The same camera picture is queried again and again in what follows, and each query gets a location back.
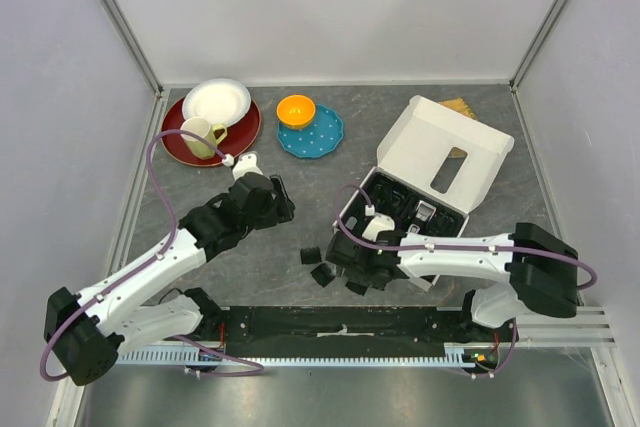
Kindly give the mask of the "black comb attachment with brush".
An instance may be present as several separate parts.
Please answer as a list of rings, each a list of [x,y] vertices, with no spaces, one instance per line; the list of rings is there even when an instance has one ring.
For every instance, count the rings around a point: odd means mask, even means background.
[[[302,265],[320,264],[322,253],[318,246],[301,248],[299,251]]]

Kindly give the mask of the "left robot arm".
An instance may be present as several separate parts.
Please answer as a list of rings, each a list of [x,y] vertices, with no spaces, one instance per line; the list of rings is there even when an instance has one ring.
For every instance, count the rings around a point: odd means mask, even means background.
[[[184,274],[235,248],[251,232],[294,218],[282,178],[249,172],[227,192],[191,209],[156,246],[112,276],[72,293],[62,287],[46,304],[40,375],[88,385],[128,351],[192,334],[208,340],[219,329],[207,296],[181,295],[168,307],[145,302]]]

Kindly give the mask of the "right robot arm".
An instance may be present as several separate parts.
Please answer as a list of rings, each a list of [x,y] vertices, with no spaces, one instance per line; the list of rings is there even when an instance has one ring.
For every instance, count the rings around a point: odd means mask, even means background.
[[[339,230],[326,259],[343,269],[356,291],[383,290],[393,280],[419,284],[437,276],[488,281],[488,287],[471,292],[457,318],[460,333],[473,341],[527,313],[573,318],[583,288],[577,251],[532,223],[478,238],[386,230],[367,241]]]

